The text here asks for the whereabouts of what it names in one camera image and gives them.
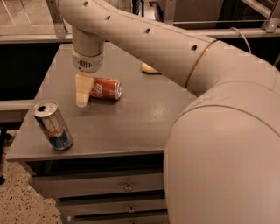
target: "can top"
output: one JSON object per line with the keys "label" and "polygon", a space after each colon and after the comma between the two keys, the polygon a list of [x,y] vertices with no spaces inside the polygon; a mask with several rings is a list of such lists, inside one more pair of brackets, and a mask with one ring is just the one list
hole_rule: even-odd
{"label": "can top", "polygon": [[58,109],[58,103],[54,100],[44,100],[38,102],[33,108],[33,114],[36,117],[46,117],[55,113]]}

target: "silver can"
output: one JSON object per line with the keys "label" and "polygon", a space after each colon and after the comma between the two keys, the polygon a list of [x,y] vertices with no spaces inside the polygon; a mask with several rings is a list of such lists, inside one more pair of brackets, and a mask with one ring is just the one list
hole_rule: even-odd
{"label": "silver can", "polygon": [[46,139],[55,150],[64,151],[72,146],[74,141],[56,101],[38,102],[33,108],[33,115]]}

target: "drawer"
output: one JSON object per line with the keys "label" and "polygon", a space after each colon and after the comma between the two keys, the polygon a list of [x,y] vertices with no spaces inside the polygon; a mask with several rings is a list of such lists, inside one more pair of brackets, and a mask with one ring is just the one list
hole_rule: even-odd
{"label": "drawer", "polygon": [[163,190],[161,170],[115,171],[34,177],[29,184],[45,198]]}
{"label": "drawer", "polygon": [[73,218],[75,224],[169,224],[166,211],[132,215]]}
{"label": "drawer", "polygon": [[133,214],[142,211],[166,210],[164,191],[126,196],[127,193],[115,197],[95,197],[57,201],[56,207],[67,216],[92,214]]}

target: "white cable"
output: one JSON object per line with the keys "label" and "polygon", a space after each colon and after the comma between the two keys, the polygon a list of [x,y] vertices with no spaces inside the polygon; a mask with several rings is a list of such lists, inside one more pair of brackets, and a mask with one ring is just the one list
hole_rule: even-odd
{"label": "white cable", "polygon": [[250,47],[250,45],[249,45],[249,43],[248,43],[246,37],[243,35],[243,33],[241,33],[241,31],[238,30],[238,29],[235,28],[235,27],[231,27],[230,29],[231,29],[232,31],[234,31],[234,32],[236,32],[236,33],[238,33],[239,35],[242,36],[242,38],[244,39],[244,41],[245,41],[245,43],[246,43],[246,45],[247,45],[248,52],[249,52],[249,53],[252,53],[252,52],[251,52],[251,47]]}

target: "gray tabletop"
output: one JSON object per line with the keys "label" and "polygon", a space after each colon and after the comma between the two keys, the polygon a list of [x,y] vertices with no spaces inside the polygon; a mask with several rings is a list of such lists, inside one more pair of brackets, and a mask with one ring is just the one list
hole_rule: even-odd
{"label": "gray tabletop", "polygon": [[71,44],[61,45],[34,99],[58,102],[73,136],[73,146],[54,150],[37,125],[32,106],[10,148],[8,161],[92,158],[162,152],[171,126],[195,97],[162,75],[141,72],[141,61],[106,43],[98,77],[118,79],[118,101],[90,98],[86,108],[75,104]]}

